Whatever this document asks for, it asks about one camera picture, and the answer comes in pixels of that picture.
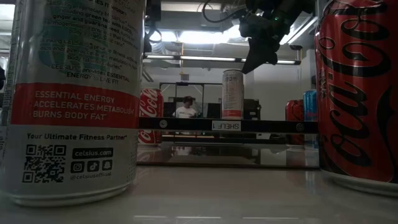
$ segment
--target celsius can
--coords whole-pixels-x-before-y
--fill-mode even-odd
[[[310,90],[304,93],[304,121],[317,122],[318,109],[317,109],[317,91]],[[305,148],[318,149],[318,135],[306,134],[305,135]]]
[[[398,1],[330,1],[315,35],[322,170],[398,196]]]
[[[286,121],[304,121],[303,100],[290,100],[285,109]],[[291,145],[304,145],[303,134],[288,134],[287,142]]]
[[[145,1],[17,0],[1,190],[27,206],[122,192],[136,169]]]
[[[223,119],[242,119],[244,101],[243,73],[227,70],[223,75]]]
[[[163,117],[163,96],[159,89],[143,88],[140,96],[139,116],[147,118]],[[139,130],[140,146],[155,146],[162,143],[162,132],[153,130]]]

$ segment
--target shelf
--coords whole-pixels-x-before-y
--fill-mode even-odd
[[[140,118],[139,129],[218,133],[318,134],[316,122]]]

